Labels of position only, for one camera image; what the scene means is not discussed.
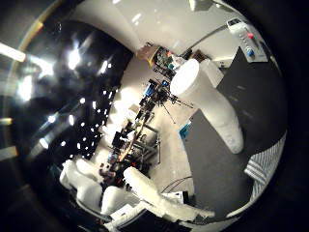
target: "cable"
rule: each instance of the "cable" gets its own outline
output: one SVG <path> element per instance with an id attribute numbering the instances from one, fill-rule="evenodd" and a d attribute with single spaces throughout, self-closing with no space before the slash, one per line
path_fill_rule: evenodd
<path id="1" fill-rule="evenodd" d="M 176 182 L 179 182 L 179 183 L 177 183 L 177 184 L 175 185 L 175 187 L 178 186 L 180 183 L 182 183 L 184 180 L 189 179 L 189 178 L 192 178 L 192 176 L 183 177 L 183 178 L 181 178 L 181 179 L 179 179 L 179 180 L 176 180 L 176 181 L 172 182 L 172 183 L 169 184 L 167 187 L 165 187 L 164 190 L 163 190 L 161 193 L 163 193 L 163 192 L 166 191 L 168 188 L 170 188 L 171 186 L 173 186 Z"/>

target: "floor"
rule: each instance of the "floor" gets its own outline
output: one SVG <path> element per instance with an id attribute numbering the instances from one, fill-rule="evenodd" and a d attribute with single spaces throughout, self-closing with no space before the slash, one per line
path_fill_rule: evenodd
<path id="1" fill-rule="evenodd" d="M 165 106 L 176 124 L 173 123 L 163 106 L 154 109 L 154 119 L 150 123 L 152 127 L 160 131 L 160 164 L 150 171 L 150 176 L 160 191 L 163 191 L 174 181 L 191 176 L 190 165 L 179 136 L 179 130 L 196 110 L 170 102 L 167 102 Z M 173 191 L 177 190 L 187 190 L 189 196 L 192 195 L 194 193 L 192 179 L 184 180 L 173 189 Z"/>

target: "person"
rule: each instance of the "person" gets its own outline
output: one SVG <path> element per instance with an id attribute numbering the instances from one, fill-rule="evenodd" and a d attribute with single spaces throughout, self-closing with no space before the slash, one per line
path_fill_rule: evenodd
<path id="1" fill-rule="evenodd" d="M 104 163 L 102 163 L 99 167 L 98 174 L 103 178 L 103 182 L 101 183 L 102 187 L 106 189 L 107 187 L 111 186 L 116 178 L 116 172 L 110 171 L 111 164 L 108 163 L 104 168 Z"/>

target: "white cylindrical column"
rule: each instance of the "white cylindrical column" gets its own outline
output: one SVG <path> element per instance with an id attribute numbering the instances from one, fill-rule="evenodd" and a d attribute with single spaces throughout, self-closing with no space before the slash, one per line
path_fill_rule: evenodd
<path id="1" fill-rule="evenodd" d="M 212 87 L 197 60 L 190 59 L 180 67 L 171 82 L 171 93 L 199 107 L 232 153 L 242 150 L 238 116 L 226 98 Z"/>

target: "white wall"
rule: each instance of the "white wall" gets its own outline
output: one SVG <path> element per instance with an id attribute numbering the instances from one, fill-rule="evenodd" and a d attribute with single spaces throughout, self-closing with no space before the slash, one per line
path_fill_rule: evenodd
<path id="1" fill-rule="evenodd" d="M 188 0 L 86 0 L 71 18 L 96 26 L 132 51 L 152 42 L 181 54 L 235 16 L 215 5 L 206 12 L 192 12 Z M 196 48 L 212 59 L 234 57 L 237 44 L 227 30 Z"/>

